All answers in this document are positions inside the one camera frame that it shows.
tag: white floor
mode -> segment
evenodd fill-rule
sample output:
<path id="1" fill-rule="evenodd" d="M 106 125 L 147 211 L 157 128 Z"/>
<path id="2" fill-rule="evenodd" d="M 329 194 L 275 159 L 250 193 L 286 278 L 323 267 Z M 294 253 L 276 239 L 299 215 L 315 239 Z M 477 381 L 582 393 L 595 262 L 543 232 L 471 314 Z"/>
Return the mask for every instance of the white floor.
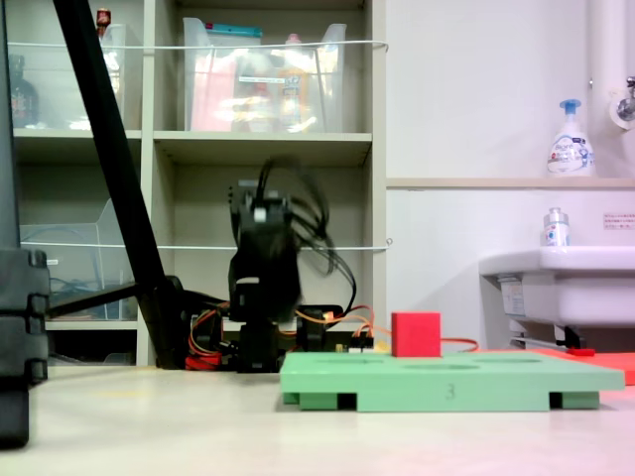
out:
<path id="1" fill-rule="evenodd" d="M 276 375 L 56 368 L 2 476 L 628 475 L 635 388 L 600 411 L 299 413 Z"/>

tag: small bottle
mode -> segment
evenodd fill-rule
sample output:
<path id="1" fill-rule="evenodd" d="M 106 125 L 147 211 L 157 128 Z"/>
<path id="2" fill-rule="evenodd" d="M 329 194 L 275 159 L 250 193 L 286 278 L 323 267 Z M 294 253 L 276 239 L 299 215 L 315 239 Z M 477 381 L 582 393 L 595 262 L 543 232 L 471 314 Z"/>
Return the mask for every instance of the small bottle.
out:
<path id="1" fill-rule="evenodd" d="M 547 160 L 548 177 L 594 177 L 595 153 L 575 118 L 581 102 L 568 99 L 560 103 L 567 120 L 558 133 Z"/>
<path id="2" fill-rule="evenodd" d="M 97 10 L 95 25 L 97 26 L 97 37 L 99 37 L 99 43 L 101 43 L 110 22 L 112 22 L 112 14 L 110 13 L 110 10 L 107 8 L 100 8 Z"/>
<path id="3" fill-rule="evenodd" d="M 550 208 L 545 215 L 545 244 L 547 246 L 570 246 L 569 216 L 559 208 Z"/>
<path id="4" fill-rule="evenodd" d="M 313 122 L 307 122 L 307 89 L 309 87 L 309 75 L 303 69 L 300 59 L 304 52 L 300 45 L 300 37 L 292 33 L 286 41 L 286 45 L 297 45 L 285 49 L 285 66 L 280 70 L 279 76 L 284 79 L 281 96 L 282 104 L 280 122 L 285 132 L 308 132 L 308 127 Z"/>
<path id="5" fill-rule="evenodd" d="M 9 82 L 11 84 L 11 114 L 13 127 L 35 126 L 39 121 L 38 93 L 24 78 L 24 57 L 9 55 Z"/>

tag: black stand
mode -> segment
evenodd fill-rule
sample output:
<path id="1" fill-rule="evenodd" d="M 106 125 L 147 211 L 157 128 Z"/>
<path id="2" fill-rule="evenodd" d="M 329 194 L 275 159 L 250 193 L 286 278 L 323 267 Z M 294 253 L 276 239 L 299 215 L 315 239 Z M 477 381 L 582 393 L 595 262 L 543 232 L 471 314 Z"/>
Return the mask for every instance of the black stand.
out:
<path id="1" fill-rule="evenodd" d="M 0 446 L 29 439 L 28 390 L 47 379 L 45 315 L 136 297 L 157 365 L 183 369 L 186 297 L 166 277 L 87 0 L 54 0 L 135 283 L 49 308 L 44 253 L 20 249 L 5 6 L 0 19 Z"/>

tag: green board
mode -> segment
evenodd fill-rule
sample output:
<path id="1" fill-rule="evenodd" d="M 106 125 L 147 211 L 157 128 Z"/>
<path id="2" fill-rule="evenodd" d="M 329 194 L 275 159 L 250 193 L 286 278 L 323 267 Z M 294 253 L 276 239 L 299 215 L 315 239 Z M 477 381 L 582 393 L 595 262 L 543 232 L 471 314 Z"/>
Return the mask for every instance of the green board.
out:
<path id="1" fill-rule="evenodd" d="M 310 352 L 288 354 L 280 382 L 283 402 L 301 410 L 523 412 L 596 409 L 600 390 L 624 389 L 624 373 L 534 353 Z"/>

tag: soap dispenser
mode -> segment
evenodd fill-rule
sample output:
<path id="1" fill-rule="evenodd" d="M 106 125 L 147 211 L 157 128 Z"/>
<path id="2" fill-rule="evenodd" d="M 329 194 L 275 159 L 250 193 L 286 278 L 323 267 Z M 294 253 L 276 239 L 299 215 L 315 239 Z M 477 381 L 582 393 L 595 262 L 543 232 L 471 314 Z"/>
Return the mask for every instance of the soap dispenser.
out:
<path id="1" fill-rule="evenodd" d="M 575 110 L 580 105 L 577 99 L 560 103 L 567 119 L 547 161 L 549 177 L 595 177 L 595 154 L 575 117 Z"/>

